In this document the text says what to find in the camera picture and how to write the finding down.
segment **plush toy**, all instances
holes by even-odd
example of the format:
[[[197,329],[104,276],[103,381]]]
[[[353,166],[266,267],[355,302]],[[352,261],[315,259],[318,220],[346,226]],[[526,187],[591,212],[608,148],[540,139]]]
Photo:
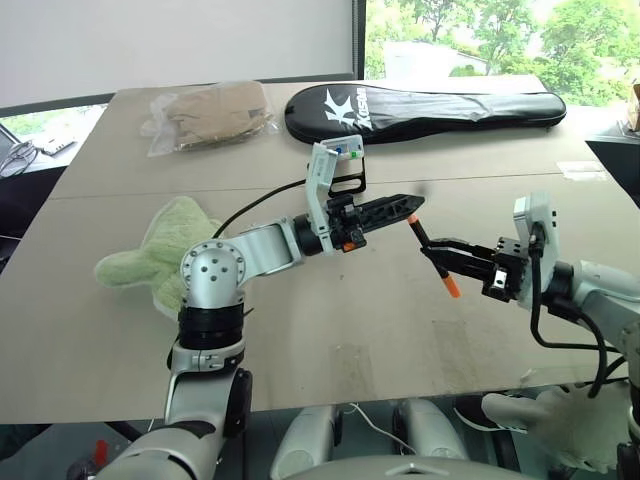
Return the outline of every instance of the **plush toy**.
[[[153,218],[137,250],[103,258],[95,268],[96,279],[105,287],[151,286],[153,304],[177,319],[185,286],[178,273],[186,251],[220,227],[190,197],[176,197]]]

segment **white cable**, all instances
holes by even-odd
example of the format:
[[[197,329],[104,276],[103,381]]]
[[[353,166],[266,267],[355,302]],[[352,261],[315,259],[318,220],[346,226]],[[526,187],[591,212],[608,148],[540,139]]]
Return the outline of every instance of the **white cable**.
[[[23,143],[17,143],[11,147],[7,157],[0,162],[0,178],[12,177],[24,173],[31,164],[38,158],[38,152],[40,150],[36,148],[31,140]],[[7,167],[12,163],[18,163],[20,165],[15,171],[9,175],[4,175],[2,172],[7,170]]]
[[[20,237],[12,237],[11,235],[0,235],[0,238],[4,238],[5,240],[22,240]]]
[[[343,415],[352,415],[352,414],[356,413],[356,411],[357,410],[355,408],[352,408],[348,412],[343,412]]]
[[[381,433],[382,435],[389,437],[391,440],[393,440],[394,442],[398,443],[399,445],[402,445],[404,448],[406,448],[407,450],[409,450],[411,453],[413,453],[414,455],[417,455],[418,453],[416,452],[415,448],[407,445],[406,443],[404,443],[402,440],[400,440],[398,437],[396,437],[395,435],[392,435],[389,432],[386,432],[384,430],[382,430],[379,427],[376,427],[373,422],[371,421],[371,419],[367,416],[366,413],[364,413],[362,411],[362,409],[358,406],[358,404],[356,403],[350,403],[349,405],[351,405],[360,415],[362,415],[362,418],[364,419],[365,422],[367,422],[369,424],[369,426],[375,430],[378,433]]]

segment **cable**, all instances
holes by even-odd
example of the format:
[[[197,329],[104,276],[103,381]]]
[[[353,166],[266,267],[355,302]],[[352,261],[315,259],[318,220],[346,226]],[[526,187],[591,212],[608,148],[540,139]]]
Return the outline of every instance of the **cable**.
[[[335,177],[333,179],[332,183],[344,182],[345,180],[351,180],[351,179],[352,179],[352,175],[343,175],[341,177]],[[298,181],[292,182],[292,183],[287,183],[286,185],[282,185],[281,187],[278,187],[278,188],[276,188],[274,190],[271,190],[269,193],[264,194],[263,196],[261,196],[257,200],[254,200],[250,204],[242,207],[236,213],[234,213],[229,218],[227,218],[222,225],[220,225],[220,228],[218,228],[218,230],[216,230],[216,233],[213,234],[213,238],[218,238],[222,234],[222,232],[224,232],[227,229],[227,227],[234,220],[236,220],[241,215],[244,215],[245,213],[247,213],[252,208],[258,206],[259,204],[261,204],[265,200],[268,200],[269,198],[273,197],[274,195],[277,195],[278,193],[284,192],[285,190],[289,190],[290,188],[300,187],[300,186],[304,185],[305,182],[306,182],[306,179],[305,180],[298,180]]]
[[[376,432],[381,433],[382,435],[389,437],[391,440],[393,440],[394,442],[397,442],[399,445],[402,445],[404,448],[406,448],[407,450],[409,450],[411,453],[413,453],[414,455],[417,455],[418,453],[416,452],[415,448],[409,446],[408,444],[404,443],[402,440],[400,440],[398,437],[396,437],[395,435],[382,430],[380,427],[376,427],[373,422],[371,421],[371,419],[367,416],[366,413],[364,413],[362,411],[362,409],[360,408],[360,406],[358,406],[358,404],[356,403],[350,403],[349,405],[351,405],[364,419],[365,422],[367,422],[367,424]]]
[[[624,362],[626,362],[626,361],[627,361],[627,360],[626,360],[626,358],[624,358],[624,357],[616,358],[616,359],[615,359],[613,362],[611,362],[611,363],[609,364],[609,366],[607,367],[607,371],[606,371],[605,376],[606,376],[607,378],[609,378],[609,377],[611,376],[611,374],[612,374],[613,372],[615,372],[615,371],[618,369],[618,367],[620,367],[620,366],[621,366]]]
[[[567,348],[571,350],[598,350],[597,345],[586,345],[583,343],[562,343],[562,342],[547,342],[540,334],[540,309],[542,307],[542,294],[541,294],[541,280],[540,280],[540,255],[539,253],[531,253],[531,282],[533,288],[533,302],[531,306],[531,334],[533,338],[541,346],[546,348]],[[612,353],[620,353],[615,347],[607,347],[605,350]]]
[[[356,409],[355,409],[355,408],[352,408],[352,409],[351,409],[351,410],[349,410],[348,412],[343,412],[342,414],[343,414],[343,415],[353,415],[354,413],[356,413]]]
[[[593,332],[593,336],[596,337],[596,343],[598,344],[598,370],[596,371],[596,378],[593,381],[593,385],[591,385],[591,389],[587,394],[589,398],[595,398],[600,392],[604,381],[607,379],[607,346],[604,343],[602,332],[591,317],[582,312],[580,319],[582,319],[587,327],[589,327],[589,330]]]
[[[36,148],[31,140],[17,143],[9,150],[7,157],[0,163],[0,178],[13,177],[24,173],[27,168],[38,158],[40,149]],[[24,162],[24,165],[18,167],[13,173],[3,175],[2,172],[14,162]]]
[[[598,326],[594,323],[594,321],[589,317],[586,313],[580,312],[579,318],[585,323],[585,325],[591,330],[594,337],[596,338],[597,346],[594,345],[585,345],[581,343],[555,343],[555,342],[547,342],[540,335],[539,325],[540,325],[540,309],[542,306],[542,286],[541,286],[541,274],[540,274],[540,256],[541,252],[530,249],[529,255],[531,257],[531,283],[533,289],[533,298],[531,305],[531,322],[530,322],[530,330],[533,338],[543,347],[546,348],[565,348],[571,350],[597,350],[598,351],[598,370],[596,372],[596,378],[593,381],[593,385],[591,385],[591,389],[589,390],[588,397],[594,398],[598,395],[598,392],[602,388],[604,381],[606,380],[606,370],[607,370],[607,351],[608,348],[604,343],[604,337],[602,336],[602,332]]]

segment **dark floor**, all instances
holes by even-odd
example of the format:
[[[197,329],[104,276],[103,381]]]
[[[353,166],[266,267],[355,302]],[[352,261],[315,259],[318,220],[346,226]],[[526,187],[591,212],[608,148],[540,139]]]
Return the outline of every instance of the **dark floor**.
[[[450,398],[435,399],[434,402],[447,414],[461,439],[467,446],[472,460],[496,464],[492,442],[487,433],[481,433],[463,425],[453,415]],[[385,430],[391,429],[393,402],[371,402],[361,404],[373,422]],[[278,410],[253,414],[248,436],[248,465],[250,480],[266,480],[271,461],[287,426],[297,410]],[[149,421],[132,424],[146,431]],[[513,434],[518,462],[522,473],[532,478],[546,479],[547,470],[553,466],[552,460],[526,435]],[[0,462],[0,479],[65,479],[69,466],[90,455],[97,440],[109,444],[109,459],[117,456],[127,446],[127,441],[104,424],[61,424],[54,425],[17,455]],[[334,450],[334,458],[391,454],[391,441],[372,431],[357,414],[344,417],[342,443]],[[227,443],[222,453],[222,462],[216,473],[216,480],[237,480],[241,478],[240,441]],[[599,475],[578,471],[572,480],[614,480],[615,473]]]

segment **tabletop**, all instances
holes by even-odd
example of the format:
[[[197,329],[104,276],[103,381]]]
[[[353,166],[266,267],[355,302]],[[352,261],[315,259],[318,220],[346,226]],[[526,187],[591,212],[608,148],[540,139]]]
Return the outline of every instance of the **tabletop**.
[[[423,91],[514,93],[544,91],[529,75],[458,77],[416,85],[367,82]],[[309,146],[284,127],[287,101],[311,83],[265,85],[280,134],[235,146],[147,157],[150,139],[140,126],[149,104],[173,89],[119,92],[109,104],[51,198],[275,188],[301,179]],[[367,181],[373,183],[558,173],[558,162],[593,160],[588,146],[561,122],[551,129],[513,128],[451,132],[365,148]]]
[[[304,171],[298,165],[295,175]],[[513,202],[551,193],[561,258],[640,271],[640,216],[608,176],[560,173],[370,184],[365,201],[394,193],[427,197],[419,215],[432,237],[492,247],[514,236]],[[264,190],[188,193],[225,218]],[[0,277],[0,423],[78,422],[162,415],[165,358],[176,324],[146,287],[111,290],[93,278],[104,256],[135,248],[173,192],[50,199]],[[291,190],[241,217],[231,232],[305,210]],[[545,350],[528,312],[458,278],[447,296],[406,223],[368,235],[349,254],[256,279],[247,290],[246,359],[255,410],[440,395],[591,379],[594,352]],[[578,326],[543,314],[551,340],[593,342]]]

